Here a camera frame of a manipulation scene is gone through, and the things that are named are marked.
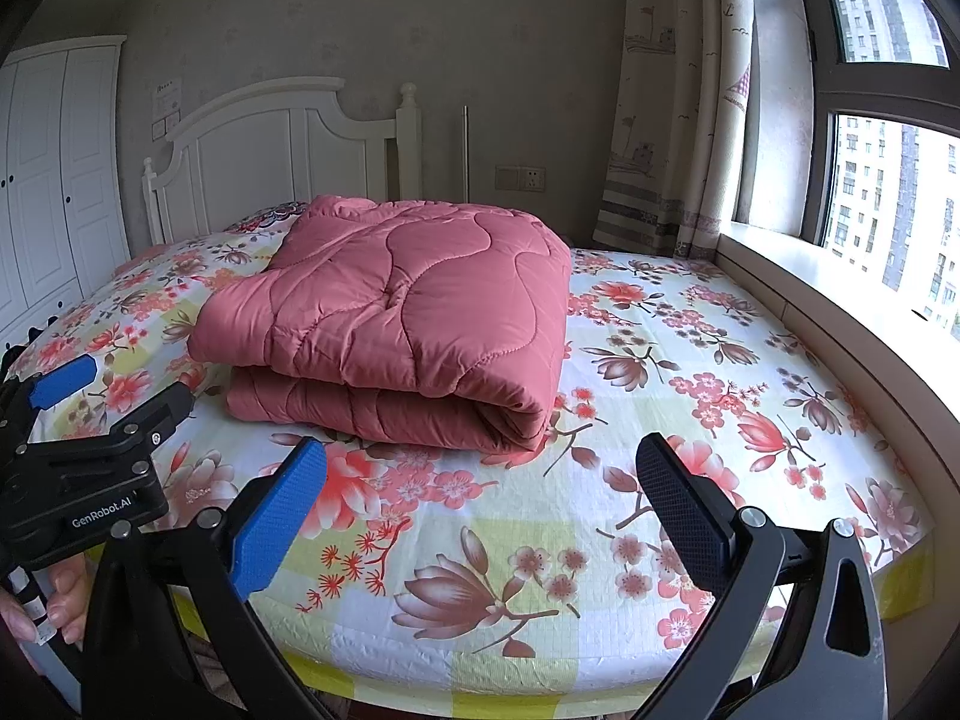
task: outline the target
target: patterned curtain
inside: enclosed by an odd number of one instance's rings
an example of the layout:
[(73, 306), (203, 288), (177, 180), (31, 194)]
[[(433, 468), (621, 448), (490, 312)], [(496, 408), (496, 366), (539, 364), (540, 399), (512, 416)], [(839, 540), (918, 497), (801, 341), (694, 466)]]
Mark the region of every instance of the patterned curtain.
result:
[(713, 259), (739, 189), (753, 23), (754, 0), (627, 0), (598, 245)]

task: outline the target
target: white headboard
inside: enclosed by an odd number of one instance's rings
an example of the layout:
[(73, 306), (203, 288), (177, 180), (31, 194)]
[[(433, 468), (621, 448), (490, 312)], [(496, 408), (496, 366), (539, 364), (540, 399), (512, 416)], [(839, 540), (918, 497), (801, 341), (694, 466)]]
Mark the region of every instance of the white headboard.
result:
[(340, 109), (344, 79), (301, 76), (235, 89), (167, 133), (174, 151), (157, 175), (143, 161), (155, 244), (222, 230), (261, 208), (317, 194), (387, 199), (387, 141), (397, 142), (398, 199), (419, 199), (421, 114), (400, 87), (395, 119), (357, 122)]

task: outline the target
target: folded quilt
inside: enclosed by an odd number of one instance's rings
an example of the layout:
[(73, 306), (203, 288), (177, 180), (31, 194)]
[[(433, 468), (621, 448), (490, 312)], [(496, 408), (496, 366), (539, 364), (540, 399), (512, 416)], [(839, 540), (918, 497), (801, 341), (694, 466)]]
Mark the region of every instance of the folded quilt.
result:
[(570, 254), (481, 205), (317, 197), (262, 274), (203, 305), (200, 362), (237, 418), (383, 442), (536, 449), (565, 349)]

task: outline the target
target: window sill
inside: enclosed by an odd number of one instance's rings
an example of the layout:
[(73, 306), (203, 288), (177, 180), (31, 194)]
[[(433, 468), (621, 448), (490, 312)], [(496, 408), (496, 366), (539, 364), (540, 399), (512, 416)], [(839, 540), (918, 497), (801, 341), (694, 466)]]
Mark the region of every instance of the window sill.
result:
[(718, 252), (858, 357), (941, 453), (955, 446), (938, 442), (940, 431), (928, 420), (933, 408), (942, 429), (940, 417), (948, 416), (949, 440), (955, 442), (960, 427), (960, 346), (955, 338), (914, 314), (900, 295), (798, 238), (730, 223), (722, 230)]

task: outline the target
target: white bedpost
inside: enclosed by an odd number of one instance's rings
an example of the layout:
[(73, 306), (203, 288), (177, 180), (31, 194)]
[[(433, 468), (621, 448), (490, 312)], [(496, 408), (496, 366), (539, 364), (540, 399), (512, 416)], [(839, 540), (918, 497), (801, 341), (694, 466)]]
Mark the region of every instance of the white bedpost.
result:
[(400, 167), (400, 199), (419, 200), (424, 196), (421, 184), (421, 111), (416, 106), (416, 85), (400, 87), (397, 108), (397, 162)]
[(154, 245), (163, 242), (163, 226), (160, 224), (160, 206), (154, 190), (154, 161), (147, 157), (143, 160), (143, 201), (147, 206), (147, 221), (150, 223), (150, 240)]

